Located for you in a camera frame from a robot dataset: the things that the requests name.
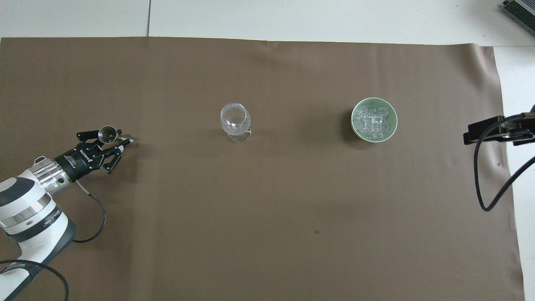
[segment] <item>glass base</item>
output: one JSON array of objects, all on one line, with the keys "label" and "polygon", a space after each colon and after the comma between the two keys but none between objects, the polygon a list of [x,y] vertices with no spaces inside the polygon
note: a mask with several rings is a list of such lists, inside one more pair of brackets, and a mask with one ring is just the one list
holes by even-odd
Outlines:
[{"label": "glass base", "polygon": [[251,137],[251,128],[249,128],[245,133],[241,135],[234,136],[234,135],[228,134],[228,137],[232,141],[237,142],[237,143],[247,141]]}]

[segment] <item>thin black cable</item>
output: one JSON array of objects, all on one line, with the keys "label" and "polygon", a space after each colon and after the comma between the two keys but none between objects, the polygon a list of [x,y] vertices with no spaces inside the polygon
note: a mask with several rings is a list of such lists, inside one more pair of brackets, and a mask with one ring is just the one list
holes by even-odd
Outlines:
[{"label": "thin black cable", "polygon": [[97,203],[100,205],[100,207],[102,208],[103,219],[102,219],[101,228],[98,230],[98,232],[95,235],[93,235],[92,237],[90,237],[88,239],[84,239],[84,240],[76,240],[76,239],[72,240],[73,242],[79,243],[79,244],[90,242],[91,240],[95,239],[98,235],[100,235],[102,230],[104,230],[104,226],[106,225],[106,209],[104,208],[104,204],[102,204],[102,202],[99,199],[97,199],[94,195],[92,195],[91,193],[87,193],[87,195],[92,197],[93,199],[95,199],[97,201]]},{"label": "thin black cable", "polygon": [[480,191],[480,188],[479,188],[479,174],[478,174],[478,166],[477,166],[477,157],[478,157],[478,153],[479,153],[479,148],[481,146],[481,143],[483,143],[483,140],[485,140],[485,138],[488,136],[488,134],[494,130],[497,126],[499,126],[500,124],[502,123],[505,123],[505,122],[510,122],[510,121],[518,121],[518,120],[521,120],[525,117],[524,114],[518,114],[518,115],[512,115],[512,116],[509,116],[509,117],[506,117],[500,121],[497,121],[493,124],[491,124],[489,127],[487,127],[482,133],[481,133],[481,136],[479,137],[479,139],[477,140],[477,143],[476,143],[476,149],[474,150],[474,154],[473,154],[473,175],[474,175],[474,180],[476,182],[476,193],[477,193],[477,198],[479,200],[479,205],[481,207],[481,209],[483,209],[483,211],[486,211],[486,212],[489,212],[490,210],[492,210],[492,208],[494,208],[494,206],[496,205],[496,203],[498,202],[498,200],[500,200],[500,198],[503,196],[503,194],[505,193],[505,191],[507,190],[507,188],[509,188],[511,186],[511,184],[520,176],[520,174],[522,174],[526,169],[528,169],[533,163],[535,163],[535,157],[531,158],[529,161],[527,161],[524,165],[522,165],[508,180],[507,182],[505,182],[505,184],[502,186],[502,188],[500,189],[500,191],[496,194],[496,196],[494,197],[494,199],[492,200],[491,204],[486,207],[485,204],[483,203],[483,199],[481,197],[481,191]]},{"label": "thin black cable", "polygon": [[65,277],[63,277],[62,274],[60,274],[58,271],[56,271],[55,269],[45,265],[45,264],[42,264],[40,262],[36,262],[36,261],[31,261],[31,260],[24,260],[24,259],[8,259],[8,260],[0,260],[0,264],[9,264],[9,263],[14,263],[14,262],[20,262],[22,264],[31,264],[31,265],[36,265],[36,266],[39,266],[39,267],[42,267],[44,269],[47,269],[49,271],[51,271],[52,273],[54,273],[54,275],[58,276],[58,278],[63,282],[63,287],[65,288],[65,301],[68,301],[68,284],[67,284],[67,280],[65,280]]}]

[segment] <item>silver metal ring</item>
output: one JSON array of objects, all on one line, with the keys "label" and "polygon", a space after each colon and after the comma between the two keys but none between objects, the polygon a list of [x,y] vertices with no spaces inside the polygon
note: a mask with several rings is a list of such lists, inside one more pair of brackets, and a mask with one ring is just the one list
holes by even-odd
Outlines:
[{"label": "silver metal ring", "polygon": [[39,211],[43,210],[43,208],[46,207],[51,200],[52,198],[48,195],[48,193],[45,193],[39,200],[37,200],[37,202],[33,203],[28,208],[22,210],[14,216],[10,216],[0,221],[0,226],[2,226],[2,228],[8,228],[29,219]]}]

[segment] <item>bowl of ice cubes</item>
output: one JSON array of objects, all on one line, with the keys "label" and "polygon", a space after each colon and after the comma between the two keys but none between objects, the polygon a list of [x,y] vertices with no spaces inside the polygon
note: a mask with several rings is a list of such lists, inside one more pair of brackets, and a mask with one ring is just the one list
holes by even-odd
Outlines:
[{"label": "bowl of ice cubes", "polygon": [[386,100],[369,97],[353,109],[351,127],[365,141],[383,142],[392,137],[398,128],[398,116]]}]

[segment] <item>green bowl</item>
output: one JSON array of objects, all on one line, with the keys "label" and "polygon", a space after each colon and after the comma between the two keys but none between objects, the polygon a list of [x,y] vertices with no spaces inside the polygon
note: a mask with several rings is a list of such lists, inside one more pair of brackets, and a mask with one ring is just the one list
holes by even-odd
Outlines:
[{"label": "green bowl", "polygon": [[[355,128],[355,124],[353,123],[353,114],[355,113],[355,110],[360,107],[370,107],[370,106],[375,106],[377,107],[377,109],[382,108],[382,107],[388,108],[388,115],[386,116],[386,121],[388,121],[388,123],[390,124],[390,128],[388,129],[387,132],[384,133],[384,136],[382,139],[365,138],[364,134],[359,133],[359,131]],[[353,108],[353,111],[351,111],[350,122],[351,122],[351,128],[353,129],[353,132],[355,132],[355,134],[359,136],[359,138],[368,142],[379,143],[379,142],[388,140],[390,137],[392,137],[392,135],[394,135],[394,133],[396,132],[396,129],[398,128],[398,115],[396,114],[394,107],[392,107],[392,105],[390,105],[386,100],[377,98],[377,97],[369,97],[369,98],[361,100],[355,106],[355,108]]]}]

